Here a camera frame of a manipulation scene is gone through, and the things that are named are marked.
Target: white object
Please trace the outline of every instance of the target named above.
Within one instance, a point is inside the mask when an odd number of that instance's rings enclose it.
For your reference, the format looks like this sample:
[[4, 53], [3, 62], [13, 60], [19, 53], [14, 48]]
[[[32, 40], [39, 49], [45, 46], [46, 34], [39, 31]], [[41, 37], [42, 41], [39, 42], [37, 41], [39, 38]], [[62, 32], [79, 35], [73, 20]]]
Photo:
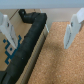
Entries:
[[67, 26], [64, 36], [64, 48], [68, 49], [73, 42], [76, 34], [80, 31], [84, 21], [84, 8], [81, 8], [77, 14], [71, 18], [70, 25]]
[[18, 46], [18, 39], [16, 37], [14, 27], [11, 25], [8, 16], [0, 13], [0, 31], [6, 36], [8, 41], [14, 48]]
[[0, 0], [0, 9], [81, 8], [84, 0]]

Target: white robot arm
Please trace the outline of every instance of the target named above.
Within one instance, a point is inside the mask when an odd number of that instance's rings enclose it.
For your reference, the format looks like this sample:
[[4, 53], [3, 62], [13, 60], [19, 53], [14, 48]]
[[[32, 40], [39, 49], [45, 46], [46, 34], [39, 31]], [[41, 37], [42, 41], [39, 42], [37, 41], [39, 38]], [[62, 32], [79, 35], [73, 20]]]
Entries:
[[18, 39], [16, 37], [14, 27], [10, 23], [8, 16], [3, 15], [1, 12], [0, 12], [0, 31], [6, 36], [11, 45], [14, 48], [17, 48]]
[[68, 49], [73, 42], [76, 34], [80, 31], [83, 26], [84, 20], [84, 8], [81, 8], [77, 14], [73, 14], [71, 22], [67, 25], [65, 36], [64, 36], [64, 49]]

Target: tan textured surface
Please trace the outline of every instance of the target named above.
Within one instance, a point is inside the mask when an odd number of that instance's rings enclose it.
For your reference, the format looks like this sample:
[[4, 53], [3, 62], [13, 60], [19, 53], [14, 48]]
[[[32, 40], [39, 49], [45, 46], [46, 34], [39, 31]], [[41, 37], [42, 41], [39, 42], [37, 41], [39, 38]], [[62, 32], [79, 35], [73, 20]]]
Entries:
[[68, 23], [53, 23], [28, 84], [84, 84], [84, 28], [65, 50]]

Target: brown carpet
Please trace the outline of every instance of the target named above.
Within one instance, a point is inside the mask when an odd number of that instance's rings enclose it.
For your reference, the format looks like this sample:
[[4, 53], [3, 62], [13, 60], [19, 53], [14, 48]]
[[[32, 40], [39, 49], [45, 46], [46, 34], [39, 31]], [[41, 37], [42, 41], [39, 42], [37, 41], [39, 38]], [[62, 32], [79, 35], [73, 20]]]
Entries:
[[84, 84], [84, 28], [65, 50], [67, 24], [52, 24], [28, 84]]

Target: black object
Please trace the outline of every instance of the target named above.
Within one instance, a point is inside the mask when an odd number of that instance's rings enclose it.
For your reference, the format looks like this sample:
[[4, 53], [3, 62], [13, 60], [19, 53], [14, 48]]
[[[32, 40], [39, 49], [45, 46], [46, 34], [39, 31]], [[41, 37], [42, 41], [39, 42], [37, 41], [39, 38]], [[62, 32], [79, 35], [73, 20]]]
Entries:
[[0, 71], [0, 84], [15, 84], [22, 74], [25, 65], [31, 57], [36, 42], [44, 29], [47, 15], [45, 13], [26, 14], [24, 9], [19, 11], [24, 23], [31, 23], [29, 32], [24, 36], [24, 40], [18, 48], [14, 58], [11, 60], [5, 71]]

